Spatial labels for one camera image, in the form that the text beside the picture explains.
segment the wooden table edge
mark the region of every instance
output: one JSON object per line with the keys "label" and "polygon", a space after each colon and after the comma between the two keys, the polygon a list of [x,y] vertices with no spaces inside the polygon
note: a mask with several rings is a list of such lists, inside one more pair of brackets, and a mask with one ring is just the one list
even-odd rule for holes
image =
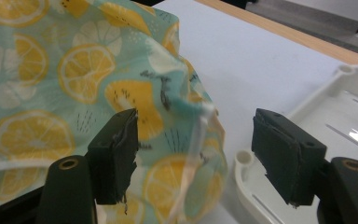
{"label": "wooden table edge", "polygon": [[199,2],[208,7],[212,7],[242,21],[249,22],[255,26],[270,31],[273,34],[290,39],[300,45],[314,49],[318,52],[321,52],[322,54],[340,60],[344,63],[358,64],[358,53],[326,42],[312,35],[304,34],[298,30],[277,23],[276,21],[271,21],[252,12],[234,7],[220,0],[196,0],[196,2]]}

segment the yellow lemon slice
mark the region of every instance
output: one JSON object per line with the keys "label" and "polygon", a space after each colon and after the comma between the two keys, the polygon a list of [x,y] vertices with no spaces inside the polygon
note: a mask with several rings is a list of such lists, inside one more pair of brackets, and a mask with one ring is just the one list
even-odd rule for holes
{"label": "yellow lemon slice", "polygon": [[103,3],[100,6],[100,10],[103,12],[109,23],[114,26],[131,26],[147,35],[151,35],[144,18],[134,10],[114,3]]}
{"label": "yellow lemon slice", "polygon": [[158,222],[168,218],[179,195],[186,155],[166,157],[149,170],[144,185],[144,196],[153,205]]}
{"label": "yellow lemon slice", "polygon": [[6,171],[0,188],[0,202],[8,202],[17,197],[36,181],[38,174],[38,168]]}
{"label": "yellow lemon slice", "polygon": [[48,71],[48,55],[36,40],[28,35],[14,35],[16,51],[20,57],[19,79],[23,85],[34,85]]}
{"label": "yellow lemon slice", "polygon": [[[156,209],[160,223],[167,219],[180,193],[185,164],[186,155],[175,154],[158,161],[147,173],[144,195]],[[185,200],[185,215],[190,221],[200,219],[212,209],[223,189],[220,174],[207,167],[201,170],[201,173],[199,171],[188,189]]]}
{"label": "yellow lemon slice", "polygon": [[0,152],[10,159],[57,160],[74,149],[66,122],[47,111],[24,111],[0,120]]}
{"label": "yellow lemon slice", "polygon": [[145,207],[131,194],[127,197],[127,209],[124,203],[104,206],[103,209],[106,212],[106,224],[144,223]]}
{"label": "yellow lemon slice", "polygon": [[86,0],[62,0],[61,4],[74,17],[81,17],[89,8],[89,3]]}
{"label": "yellow lemon slice", "polygon": [[168,28],[162,40],[162,46],[167,49],[173,56],[179,54],[179,22],[174,23]]}
{"label": "yellow lemon slice", "polygon": [[61,88],[81,103],[95,103],[101,81],[115,66],[114,56],[107,47],[97,44],[74,47],[58,65]]}
{"label": "yellow lemon slice", "polygon": [[147,140],[162,132],[161,115],[153,102],[152,84],[147,81],[121,80],[110,83],[104,93],[108,103],[117,111],[138,110],[138,138]]}
{"label": "yellow lemon slice", "polygon": [[24,27],[48,12],[48,0],[0,0],[0,25]]}

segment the gray floor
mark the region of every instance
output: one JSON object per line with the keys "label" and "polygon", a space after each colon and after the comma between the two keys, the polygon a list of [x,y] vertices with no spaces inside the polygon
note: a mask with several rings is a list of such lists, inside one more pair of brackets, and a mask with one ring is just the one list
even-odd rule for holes
{"label": "gray floor", "polygon": [[283,0],[258,0],[246,10],[358,52],[358,21]]}

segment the white plastic tray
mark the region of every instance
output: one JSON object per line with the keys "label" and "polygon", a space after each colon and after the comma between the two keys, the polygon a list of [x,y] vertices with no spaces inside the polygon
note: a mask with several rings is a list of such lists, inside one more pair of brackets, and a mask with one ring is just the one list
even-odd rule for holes
{"label": "white plastic tray", "polygon": [[[340,66],[329,83],[286,117],[327,145],[328,161],[338,156],[358,160],[358,65]],[[258,222],[318,223],[317,197],[312,206],[295,209],[272,187],[250,149],[238,152],[234,162],[240,201]]]}

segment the fabric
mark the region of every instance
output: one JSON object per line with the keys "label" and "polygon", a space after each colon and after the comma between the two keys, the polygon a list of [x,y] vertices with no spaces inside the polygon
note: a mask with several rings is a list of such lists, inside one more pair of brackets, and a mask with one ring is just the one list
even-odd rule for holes
{"label": "fabric", "polygon": [[179,20],[131,1],[0,0],[0,204],[85,155],[117,112],[138,110],[125,204],[100,223],[197,222],[227,177],[224,131],[191,64]]}

